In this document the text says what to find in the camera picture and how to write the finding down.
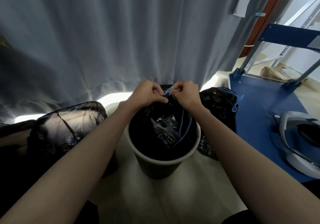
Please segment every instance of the hand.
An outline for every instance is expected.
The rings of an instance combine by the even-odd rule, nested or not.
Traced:
[[[163,93],[159,84],[146,80],[136,87],[127,102],[134,110],[139,110],[154,102],[168,103],[168,99],[163,97]]]
[[[169,94],[176,97],[180,105],[188,112],[202,106],[199,87],[192,81],[178,81],[171,88]]]

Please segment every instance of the person's left arm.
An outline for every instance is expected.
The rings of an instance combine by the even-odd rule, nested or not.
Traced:
[[[56,162],[0,219],[0,223],[73,223],[134,114],[155,101],[167,103],[160,86],[138,85],[127,101]]]

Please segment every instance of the forearm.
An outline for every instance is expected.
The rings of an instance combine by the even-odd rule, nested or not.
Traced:
[[[135,111],[118,109],[56,162],[0,223],[73,223]]]
[[[246,206],[263,223],[316,223],[320,200],[204,107],[191,114]]]

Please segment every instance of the gray curtain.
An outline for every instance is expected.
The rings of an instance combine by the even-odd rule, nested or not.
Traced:
[[[0,0],[1,119],[235,64],[267,0]]]

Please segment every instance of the person's right hand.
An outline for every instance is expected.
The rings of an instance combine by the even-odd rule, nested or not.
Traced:
[[[199,87],[192,81],[178,81],[171,88],[169,94],[176,97],[179,104],[188,112],[202,106]]]

